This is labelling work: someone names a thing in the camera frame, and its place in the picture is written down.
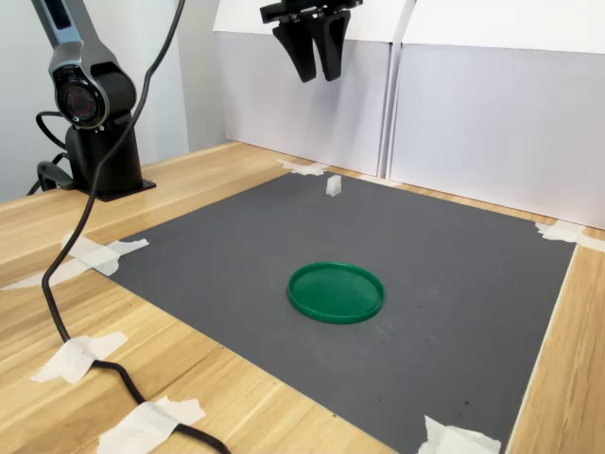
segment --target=small white block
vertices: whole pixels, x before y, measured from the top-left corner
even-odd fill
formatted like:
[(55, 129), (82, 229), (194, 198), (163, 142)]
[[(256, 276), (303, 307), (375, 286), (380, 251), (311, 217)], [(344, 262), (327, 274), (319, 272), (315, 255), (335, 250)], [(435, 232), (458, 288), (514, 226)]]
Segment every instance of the small white block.
[(328, 178), (328, 185), (325, 188), (325, 195), (334, 197), (340, 194), (342, 190), (342, 177), (340, 175), (334, 175)]

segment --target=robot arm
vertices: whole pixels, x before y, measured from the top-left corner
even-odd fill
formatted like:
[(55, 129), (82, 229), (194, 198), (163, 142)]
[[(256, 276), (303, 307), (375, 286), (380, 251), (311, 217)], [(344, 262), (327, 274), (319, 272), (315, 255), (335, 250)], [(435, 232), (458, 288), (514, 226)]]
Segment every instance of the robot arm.
[(350, 9), (363, 0), (281, 0), (261, 8), (263, 23), (277, 21), (273, 35), (292, 59), (302, 82), (314, 79), (313, 41), (320, 54), (326, 80), (340, 77), (342, 48)]
[[(60, 113), (73, 126), (65, 146), (73, 179), (52, 163), (38, 166), (42, 187), (90, 192), (98, 164), (130, 121), (136, 89), (115, 55), (98, 39), (83, 0), (32, 0), (53, 46), (48, 72)], [(96, 196), (111, 201), (154, 187), (143, 180), (134, 131), (100, 170)]]
[(115, 55), (98, 39), (83, 0), (32, 0), (53, 46), (49, 73), (57, 106), (80, 129), (128, 114), (136, 90)]

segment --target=black power cord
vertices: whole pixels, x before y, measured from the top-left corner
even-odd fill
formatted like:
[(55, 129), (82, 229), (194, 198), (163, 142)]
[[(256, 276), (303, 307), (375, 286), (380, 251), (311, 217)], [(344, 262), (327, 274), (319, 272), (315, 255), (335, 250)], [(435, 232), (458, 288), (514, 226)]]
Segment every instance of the black power cord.
[[(67, 150), (67, 147), (65, 146), (65, 144), (62, 143), (61, 140), (59, 140), (55, 134), (53, 134), (49, 128), (46, 127), (46, 125), (44, 124), (44, 120), (43, 118), (45, 116), (58, 116), (60, 118), (63, 118), (62, 113), (59, 112), (49, 112), (49, 111), (44, 111), (44, 112), (40, 112), (36, 115), (36, 124), (38, 125), (38, 128), (40, 128), (40, 131), (42, 131), (44, 133), (44, 135), (46, 137), (48, 137), (50, 139), (50, 141), (55, 144), (57, 147), (59, 148), (63, 148), (64, 150)], [(59, 153), (57, 156), (55, 156), (55, 159), (53, 159), (53, 164), (58, 164), (61, 159), (69, 159), (69, 157), (67, 156), (67, 153)], [(38, 189), (40, 189), (40, 180), (38, 180), (36, 183), (34, 183), (33, 186), (31, 186), (31, 189), (29, 189), (29, 191), (27, 191), (27, 196), (33, 196), (36, 191)]]
[[(52, 163), (58, 164), (61, 161), (61, 159), (63, 159), (63, 158), (69, 160), (67, 153), (65, 153), (65, 152), (59, 153), (57, 156), (55, 156), (53, 158)], [(27, 196), (33, 196), (36, 193), (36, 191), (40, 188), (41, 185), (42, 184), (40, 183), (40, 180), (38, 180), (36, 183), (34, 183), (34, 185), (31, 186), (31, 189), (29, 189), (29, 191), (27, 191)]]
[(50, 129), (47, 128), (46, 125), (44, 124), (43, 118), (45, 116), (58, 116), (60, 118), (63, 118), (63, 114), (59, 113), (59, 112), (49, 112), (49, 111), (40, 112), (36, 115), (36, 123), (38, 124), (38, 128), (40, 128), (42, 130), (44, 135), (46, 137), (48, 137), (57, 147), (67, 150), (67, 147), (65, 146), (65, 144), (63, 144), (61, 140), (59, 140), (57, 137), (55, 137), (55, 134), (53, 134), (50, 131)]
[[(98, 186), (98, 179), (99, 179), (99, 173), (100, 173), (101, 168), (119, 150), (120, 145), (122, 144), (122, 142), (124, 142), (124, 139), (126, 139), (126, 137), (132, 132), (132, 130), (134, 129), (134, 125), (136, 125), (136, 122), (138, 121), (139, 117), (141, 116), (141, 111), (143, 110), (143, 108), (145, 107), (145, 103), (147, 102), (147, 95), (149, 92), (149, 83), (151, 81), (151, 77), (153, 76), (153, 73), (155, 73), (155, 71), (160, 66), (160, 63), (162, 63), (162, 60), (164, 59), (164, 56), (165, 56), (166, 52), (168, 51), (170, 44), (172, 43), (174, 34), (177, 31), (177, 26), (179, 25), (179, 20), (181, 19), (182, 10), (184, 8), (184, 5), (185, 5), (185, 0), (179, 0), (179, 4), (177, 6), (177, 10), (175, 12), (174, 19), (172, 21), (172, 25), (170, 26), (170, 29), (168, 30), (168, 34), (164, 41), (164, 45), (162, 46), (162, 49), (160, 50), (160, 53), (156, 57), (155, 61), (151, 64), (151, 66), (149, 67), (149, 69), (147, 70), (147, 72), (145, 74), (143, 92), (141, 93), (139, 105), (134, 110), (132, 119), (130, 120), (129, 124), (126, 126), (124, 131), (122, 132), (122, 135), (120, 135), (120, 137), (118, 138), (117, 142), (113, 145), (112, 149), (110, 149), (109, 153), (107, 153), (107, 155), (101, 161), (99, 161), (98, 165), (96, 166), (95, 175), (93, 177), (93, 183), (91, 185), (90, 195), (88, 197), (88, 201), (86, 202), (86, 207), (84, 208), (82, 217), (80, 218), (78, 225), (76, 226), (76, 229), (70, 236), (69, 240), (67, 241), (67, 243), (65, 244), (63, 249), (60, 251), (60, 253), (57, 256), (57, 258), (55, 259), (55, 261), (50, 265), (50, 267), (48, 268), (48, 270), (46, 271), (46, 273), (43, 276), (42, 289), (43, 289), (44, 297), (46, 298), (46, 302), (48, 303), (48, 308), (49, 308), (50, 314), (53, 318), (53, 322), (55, 323), (55, 326), (57, 327), (59, 334), (64, 342), (69, 341), (70, 338), (69, 338), (69, 334), (67, 333), (67, 328), (65, 328), (65, 325), (63, 324), (63, 320), (61, 319), (61, 315), (59, 314), (59, 310), (57, 309), (57, 303), (55, 302), (53, 293), (50, 289), (50, 277), (57, 270), (57, 268), (59, 267), (61, 262), (65, 259), (67, 254), (69, 254), (70, 250), (76, 243), (76, 240), (82, 233), (82, 230), (84, 230), (84, 226), (86, 225), (88, 217), (91, 215), (91, 212), (93, 211), (93, 205), (95, 204), (96, 189)], [(124, 381), (124, 384), (126, 385), (126, 387), (129, 390), (130, 395), (136, 401), (136, 403), (140, 405), (146, 401), (145, 398), (139, 392), (139, 390), (137, 390), (136, 386), (134, 386), (134, 383), (132, 382), (132, 379), (130, 378), (128, 372), (126, 372), (126, 369), (124, 369), (124, 367), (122, 367), (121, 365), (116, 364), (114, 362), (96, 360), (95, 362), (93, 362), (92, 367), (96, 367), (97, 369), (111, 369), (113, 371), (116, 371), (118, 374), (120, 374), (122, 380)], [(231, 454), (229, 448), (226, 447), (220, 440), (213, 437), (212, 435), (202, 432), (201, 430), (197, 430), (196, 428), (191, 428), (184, 424), (178, 424), (176, 426), (176, 428), (174, 429), (174, 431), (180, 432), (184, 435), (195, 438), (196, 440), (200, 440), (201, 442), (204, 442), (205, 444), (213, 447), (221, 454)]]

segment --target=white panel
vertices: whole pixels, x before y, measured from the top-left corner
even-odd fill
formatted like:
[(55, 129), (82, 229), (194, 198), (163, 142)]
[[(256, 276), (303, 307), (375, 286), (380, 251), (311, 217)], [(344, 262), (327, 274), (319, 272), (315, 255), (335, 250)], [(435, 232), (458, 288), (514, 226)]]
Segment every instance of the white panel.
[(605, 228), (605, 57), (405, 45), (390, 177)]
[(301, 83), (272, 36), (216, 37), (230, 138), (376, 175), (390, 44), (349, 41), (340, 79)]
[[(399, 24), (406, 4), (414, 0), (365, 0), (351, 10), (347, 40), (399, 42)], [(271, 35), (277, 23), (263, 24), (260, 8), (278, 0), (221, 0), (215, 31)]]
[(399, 80), (399, 66), (401, 61), (402, 45), (399, 44), (401, 37), (404, 35), (409, 20), (412, 16), (416, 2), (415, 0), (406, 0), (404, 10), (402, 12), (401, 21), (397, 30), (397, 38), (394, 45), (391, 47), (389, 59), (389, 79), (387, 80), (387, 92), (385, 95), (385, 110), (383, 113), (382, 135), (380, 137), (380, 156), (378, 158), (379, 177), (384, 178), (388, 171), (388, 162), (390, 151), (392, 149), (392, 128), (394, 122), (397, 82)]
[(420, 0), (404, 44), (605, 53), (603, 0)]

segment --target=white wall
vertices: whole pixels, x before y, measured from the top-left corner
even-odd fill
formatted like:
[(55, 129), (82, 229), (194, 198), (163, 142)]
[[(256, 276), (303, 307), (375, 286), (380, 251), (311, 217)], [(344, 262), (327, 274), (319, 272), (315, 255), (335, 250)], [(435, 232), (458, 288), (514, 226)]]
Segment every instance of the white wall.
[(603, 0), (419, 0), (404, 44), (605, 53)]
[[(174, 14), (173, 0), (86, 0), (103, 43), (140, 90), (143, 76), (159, 51)], [(0, 201), (23, 196), (36, 180), (36, 165), (60, 151), (38, 130), (34, 117), (56, 110), (48, 76), (52, 48), (29, 1), (3, 0), (0, 14)], [(67, 122), (48, 120), (61, 139)], [(189, 150), (176, 39), (152, 82), (136, 127), (142, 163)]]
[(217, 8), (218, 0), (187, 0), (179, 24), (182, 86), (186, 93), (191, 151), (227, 141), (216, 38), (212, 32)]

